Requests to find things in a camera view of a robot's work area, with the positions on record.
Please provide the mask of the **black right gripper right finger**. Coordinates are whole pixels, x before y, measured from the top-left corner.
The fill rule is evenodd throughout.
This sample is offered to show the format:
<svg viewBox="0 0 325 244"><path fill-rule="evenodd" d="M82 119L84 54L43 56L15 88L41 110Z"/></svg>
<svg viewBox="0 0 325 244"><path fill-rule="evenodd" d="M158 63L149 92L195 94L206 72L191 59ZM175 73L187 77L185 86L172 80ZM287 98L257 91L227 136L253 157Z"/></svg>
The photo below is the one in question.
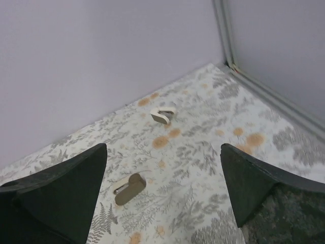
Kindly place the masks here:
<svg viewBox="0 0 325 244"><path fill-rule="evenodd" d="M246 243L324 243L324 184L282 170L230 145L220 160Z"/></svg>

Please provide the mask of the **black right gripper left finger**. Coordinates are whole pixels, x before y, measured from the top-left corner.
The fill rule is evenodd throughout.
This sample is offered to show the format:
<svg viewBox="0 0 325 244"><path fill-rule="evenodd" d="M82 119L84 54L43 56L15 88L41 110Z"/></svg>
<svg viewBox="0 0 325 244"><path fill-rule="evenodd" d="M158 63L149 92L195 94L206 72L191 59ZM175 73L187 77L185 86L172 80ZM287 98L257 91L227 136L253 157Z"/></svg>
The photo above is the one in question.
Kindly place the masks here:
<svg viewBox="0 0 325 244"><path fill-rule="evenodd" d="M106 163L100 143L1 185L1 243L86 243Z"/></svg>

